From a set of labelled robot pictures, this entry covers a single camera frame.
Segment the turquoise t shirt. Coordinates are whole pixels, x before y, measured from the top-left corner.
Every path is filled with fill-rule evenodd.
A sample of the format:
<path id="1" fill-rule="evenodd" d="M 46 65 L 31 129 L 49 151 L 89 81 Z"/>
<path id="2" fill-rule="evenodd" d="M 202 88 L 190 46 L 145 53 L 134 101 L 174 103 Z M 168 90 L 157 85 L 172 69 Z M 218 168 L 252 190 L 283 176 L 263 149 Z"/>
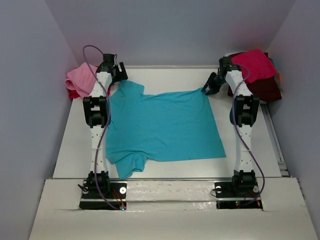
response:
<path id="1" fill-rule="evenodd" d="M 201 89 L 156 95 L 144 90 L 143 85 L 125 80 L 109 98 L 106 157 L 120 179 L 142 172 L 147 160 L 226 156 L 209 98 Z"/>

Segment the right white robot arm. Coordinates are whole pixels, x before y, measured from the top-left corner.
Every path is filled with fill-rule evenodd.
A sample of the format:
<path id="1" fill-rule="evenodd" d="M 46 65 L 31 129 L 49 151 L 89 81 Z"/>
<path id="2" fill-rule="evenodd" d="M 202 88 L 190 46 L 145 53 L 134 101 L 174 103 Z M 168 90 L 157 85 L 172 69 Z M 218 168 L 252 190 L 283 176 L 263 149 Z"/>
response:
<path id="1" fill-rule="evenodd" d="M 251 138 L 260 98 L 248 89 L 241 66 L 233 63 L 229 56 L 219 59 L 218 72 L 210 74 L 202 92 L 215 95 L 225 83 L 233 94 L 229 120 L 235 132 L 236 160 L 231 181 L 221 182 L 214 190 L 218 198 L 244 198 L 258 187 Z"/>

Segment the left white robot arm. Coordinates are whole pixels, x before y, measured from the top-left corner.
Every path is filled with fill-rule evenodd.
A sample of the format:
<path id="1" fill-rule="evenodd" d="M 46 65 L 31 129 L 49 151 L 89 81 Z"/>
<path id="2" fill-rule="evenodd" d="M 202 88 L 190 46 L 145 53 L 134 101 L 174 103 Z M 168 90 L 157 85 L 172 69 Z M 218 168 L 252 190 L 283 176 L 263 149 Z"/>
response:
<path id="1" fill-rule="evenodd" d="M 85 122 L 90 129 L 92 160 L 88 177 L 83 184 L 89 193 L 107 195 L 111 189 L 106 160 L 105 136 L 111 122 L 109 88 L 128 79 L 123 62 L 117 63 L 117 55 L 104 53 L 102 63 L 92 71 L 95 83 L 91 93 L 82 100 Z"/>

